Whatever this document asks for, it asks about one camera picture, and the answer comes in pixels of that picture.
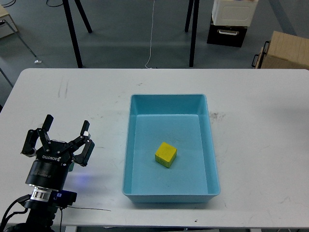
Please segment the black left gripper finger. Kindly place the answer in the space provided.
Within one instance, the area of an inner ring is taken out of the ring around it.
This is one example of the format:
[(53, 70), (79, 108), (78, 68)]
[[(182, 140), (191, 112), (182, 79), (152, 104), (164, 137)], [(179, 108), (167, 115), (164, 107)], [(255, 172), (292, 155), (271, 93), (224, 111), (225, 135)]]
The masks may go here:
[(71, 161), (85, 167), (94, 149), (95, 143), (90, 139), (88, 129), (90, 123), (85, 120), (80, 135), (69, 142), (67, 151), (71, 156)]
[(44, 153), (51, 151), (51, 141), (48, 136), (48, 131), (52, 125), (54, 118), (52, 115), (47, 115), (44, 123), (41, 127), (35, 130), (29, 130), (26, 135), (26, 139), (21, 153), (27, 157), (33, 157), (36, 154), (36, 142), (40, 139)]

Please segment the black Robotiq left gripper body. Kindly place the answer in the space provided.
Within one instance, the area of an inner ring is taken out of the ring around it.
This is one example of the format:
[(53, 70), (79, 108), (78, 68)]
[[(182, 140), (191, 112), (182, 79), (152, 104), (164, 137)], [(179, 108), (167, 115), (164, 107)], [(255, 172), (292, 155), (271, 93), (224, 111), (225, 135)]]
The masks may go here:
[(48, 153), (42, 147), (37, 150), (26, 184), (62, 190), (72, 164), (72, 153), (65, 149), (66, 142), (51, 140), (48, 145)]

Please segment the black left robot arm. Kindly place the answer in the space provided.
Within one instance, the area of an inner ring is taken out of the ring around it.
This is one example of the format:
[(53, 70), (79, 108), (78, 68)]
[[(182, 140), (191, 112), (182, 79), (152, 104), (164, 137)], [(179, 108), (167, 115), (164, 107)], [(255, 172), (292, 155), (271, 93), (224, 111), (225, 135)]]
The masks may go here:
[[(29, 130), (22, 154), (35, 157), (26, 184), (33, 186), (32, 194), (13, 201), (5, 211), (0, 224), (2, 232), (50, 232), (57, 210), (71, 206), (77, 198), (75, 192), (63, 190), (67, 175), (74, 164), (85, 167), (95, 147), (88, 132), (90, 123), (83, 123), (80, 135), (70, 142), (51, 140), (48, 131), (54, 118), (47, 115), (43, 125)], [(19, 212), (10, 213), (19, 203), (22, 214), (28, 214), (24, 223), (6, 227), (8, 221)]]

